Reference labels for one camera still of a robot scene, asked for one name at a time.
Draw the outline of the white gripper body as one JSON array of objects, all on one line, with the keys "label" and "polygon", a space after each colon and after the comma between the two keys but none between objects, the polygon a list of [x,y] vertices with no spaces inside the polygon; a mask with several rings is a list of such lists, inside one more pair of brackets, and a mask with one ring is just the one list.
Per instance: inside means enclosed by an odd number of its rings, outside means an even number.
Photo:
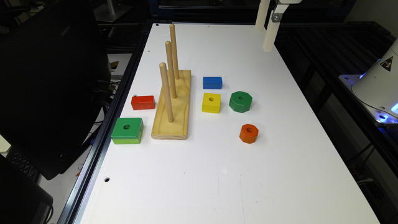
[{"label": "white gripper body", "polygon": [[299,4],[302,0],[277,0],[278,4]]}]

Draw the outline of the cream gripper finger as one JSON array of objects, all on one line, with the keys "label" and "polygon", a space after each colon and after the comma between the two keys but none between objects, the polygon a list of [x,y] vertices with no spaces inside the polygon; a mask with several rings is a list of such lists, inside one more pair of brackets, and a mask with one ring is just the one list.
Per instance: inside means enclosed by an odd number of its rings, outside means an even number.
[{"label": "cream gripper finger", "polygon": [[255,23],[255,30],[258,32],[261,32],[264,29],[269,4],[270,0],[260,0]]},{"label": "cream gripper finger", "polygon": [[270,52],[274,46],[282,15],[281,13],[276,13],[274,11],[271,11],[271,13],[271,18],[269,19],[266,35],[262,45],[262,48],[265,52]]}]

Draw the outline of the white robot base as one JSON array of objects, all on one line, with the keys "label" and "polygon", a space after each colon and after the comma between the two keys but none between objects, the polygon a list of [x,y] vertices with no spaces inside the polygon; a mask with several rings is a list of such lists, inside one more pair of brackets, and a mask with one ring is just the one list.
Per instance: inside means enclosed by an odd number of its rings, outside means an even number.
[{"label": "white robot base", "polygon": [[397,126],[397,41],[364,74],[339,79],[377,126]]}]

